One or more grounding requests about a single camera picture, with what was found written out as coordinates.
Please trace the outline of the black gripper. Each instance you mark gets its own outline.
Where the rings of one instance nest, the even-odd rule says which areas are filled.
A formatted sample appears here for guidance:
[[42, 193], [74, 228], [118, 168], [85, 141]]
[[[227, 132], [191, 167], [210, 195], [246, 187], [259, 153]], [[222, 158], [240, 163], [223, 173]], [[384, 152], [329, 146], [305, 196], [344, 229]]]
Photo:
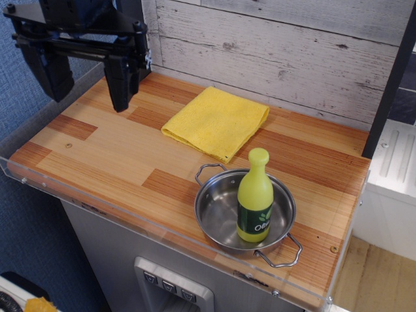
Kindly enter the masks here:
[[144, 31], [112, 1], [35, 1], [3, 10], [14, 39], [47, 96], [62, 101], [74, 87], [68, 57], [104, 61], [116, 112], [128, 109], [144, 68]]

